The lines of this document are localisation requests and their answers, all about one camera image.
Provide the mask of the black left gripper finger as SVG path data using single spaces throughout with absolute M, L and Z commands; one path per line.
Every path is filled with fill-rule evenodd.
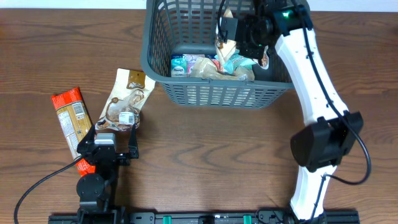
M 131 159 L 139 158 L 139 150 L 138 150 L 137 139 L 136 139 L 136 128 L 137 128 L 137 125 L 134 124 L 131 128 L 129 142 L 128 142 L 128 149 L 129 149 Z
M 77 153 L 87 154 L 88 152 L 91 152 L 95 145 L 95 136 L 96 136 L 95 126 L 92 125 L 87 134 L 85 135 L 85 137 L 78 143 L 76 149 Z

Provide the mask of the light blue snack bar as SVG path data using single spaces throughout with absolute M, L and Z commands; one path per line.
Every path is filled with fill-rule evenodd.
M 239 54 L 239 50 L 237 50 L 230 58 L 223 64 L 223 73 L 226 73 L 228 75 L 232 75 L 233 72 L 239 67 L 247 67 L 247 68 L 252 68 L 253 65 L 255 65 L 256 62 L 251 59 L 251 58 L 246 58 L 242 55 Z

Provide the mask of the beige pouch white contents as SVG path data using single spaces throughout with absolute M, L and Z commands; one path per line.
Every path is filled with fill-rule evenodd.
M 219 58 L 220 63 L 223 65 L 229 58 L 234 54 L 238 49 L 237 46 L 237 31 L 236 31 L 236 40 L 229 40 L 227 43 L 222 42 L 220 38 L 220 19 L 221 17 L 233 17 L 233 14 L 229 8 L 222 13 L 222 7 L 219 8 L 217 12 L 217 22 L 216 22 L 216 52 Z M 269 56 L 267 54 L 268 46 L 265 47 L 264 55 L 262 59 L 253 59 L 263 70 L 267 70 L 269 68 Z

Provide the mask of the beige dried mushroom pouch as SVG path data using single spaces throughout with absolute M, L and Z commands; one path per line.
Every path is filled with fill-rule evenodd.
M 155 80 L 144 72 L 119 68 L 113 89 L 105 103 L 97 131 L 128 131 L 140 125 L 141 109 L 155 88 Z

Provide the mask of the Kleenex tissue multipack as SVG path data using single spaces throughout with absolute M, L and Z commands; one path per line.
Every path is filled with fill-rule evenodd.
M 205 54 L 173 54 L 170 63 L 170 75 L 174 78 L 189 77 L 193 66 L 197 59 L 205 57 L 210 59 L 217 69 L 220 68 L 220 62 L 216 59 L 215 55 Z

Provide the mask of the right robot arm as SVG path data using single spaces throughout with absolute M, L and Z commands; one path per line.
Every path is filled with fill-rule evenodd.
M 290 140 L 298 164 L 295 191 L 285 223 L 358 223 L 355 210 L 323 208 L 328 184 L 354 144 L 361 144 L 363 118 L 337 94 L 318 51 L 308 8 L 296 1 L 254 2 L 254 14 L 224 31 L 241 55 L 259 59 L 272 47 L 287 69 L 297 93 L 304 128 Z

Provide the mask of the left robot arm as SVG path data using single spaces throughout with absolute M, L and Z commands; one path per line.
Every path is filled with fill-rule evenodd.
M 117 152 L 116 136 L 113 133 L 96 133 L 94 126 L 79 142 L 77 152 L 89 165 L 93 173 L 80 178 L 76 192 L 80 197 L 78 223 L 129 223 L 126 208 L 114 204 L 118 186 L 119 168 L 129 166 L 139 157 L 134 124 L 130 129 L 127 152 Z

